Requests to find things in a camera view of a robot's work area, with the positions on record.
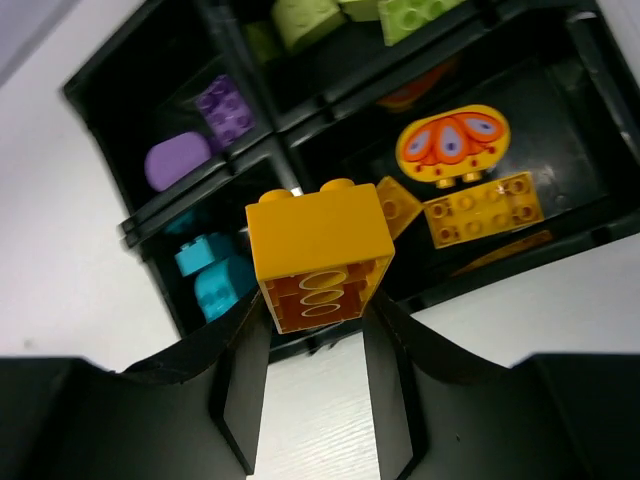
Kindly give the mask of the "green rounded lego brick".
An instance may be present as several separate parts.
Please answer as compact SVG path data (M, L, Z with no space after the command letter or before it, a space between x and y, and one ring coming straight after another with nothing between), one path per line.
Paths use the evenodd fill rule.
M279 0L271 19L288 53L297 54L346 23L335 1Z

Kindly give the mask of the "purple oval lego block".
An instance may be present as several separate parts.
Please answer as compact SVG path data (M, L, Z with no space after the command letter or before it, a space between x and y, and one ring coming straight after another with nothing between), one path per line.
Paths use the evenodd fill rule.
M208 140L199 133L185 132L154 145L144 162L145 177L157 192L178 182L211 157Z

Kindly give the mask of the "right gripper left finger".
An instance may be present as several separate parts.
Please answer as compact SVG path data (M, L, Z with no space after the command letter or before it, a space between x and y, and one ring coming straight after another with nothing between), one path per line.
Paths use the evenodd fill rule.
M116 373L82 358L1 361L5 479L244 479L270 350L259 293Z

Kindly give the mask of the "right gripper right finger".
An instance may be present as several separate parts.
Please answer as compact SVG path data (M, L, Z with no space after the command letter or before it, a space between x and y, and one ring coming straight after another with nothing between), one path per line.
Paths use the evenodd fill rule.
M506 368L377 293L363 317L384 479L635 479L639 358L536 354Z

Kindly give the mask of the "orange oval lego block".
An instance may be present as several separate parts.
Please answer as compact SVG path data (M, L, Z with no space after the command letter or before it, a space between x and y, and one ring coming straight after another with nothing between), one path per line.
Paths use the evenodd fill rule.
M480 180L510 142L506 117L493 107L472 104L409 124L396 142L395 157L411 179L447 189L458 180Z

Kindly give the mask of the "teal rounded lego brick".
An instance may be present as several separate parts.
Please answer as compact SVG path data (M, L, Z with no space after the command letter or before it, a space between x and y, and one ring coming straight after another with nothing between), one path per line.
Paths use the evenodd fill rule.
M254 268L239 255L208 266L195 279L197 303L207 323L229 311L256 285Z

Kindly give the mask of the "orange square lego brick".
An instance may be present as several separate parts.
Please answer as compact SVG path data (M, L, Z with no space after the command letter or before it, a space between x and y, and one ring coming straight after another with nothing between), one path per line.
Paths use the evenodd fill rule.
M245 211L256 279L279 333L363 315L395 255L373 184L339 178L300 196L272 190Z

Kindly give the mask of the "purple lego brick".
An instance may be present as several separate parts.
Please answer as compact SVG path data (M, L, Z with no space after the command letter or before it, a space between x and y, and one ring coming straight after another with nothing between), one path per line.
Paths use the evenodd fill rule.
M255 127L252 110L226 74L217 76L195 105L222 147L229 147Z

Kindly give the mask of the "small orange lego brick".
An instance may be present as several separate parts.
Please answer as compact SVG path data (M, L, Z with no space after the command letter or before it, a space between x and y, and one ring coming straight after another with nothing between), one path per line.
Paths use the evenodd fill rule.
M383 177L376 191L391 238L395 240L423 211L422 203L391 176Z

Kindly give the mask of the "small teal lego brick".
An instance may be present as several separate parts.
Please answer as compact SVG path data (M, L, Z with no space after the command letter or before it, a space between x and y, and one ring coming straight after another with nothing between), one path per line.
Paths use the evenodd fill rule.
M200 235L181 246L175 260L183 277L197 273L234 253L231 239L224 234Z

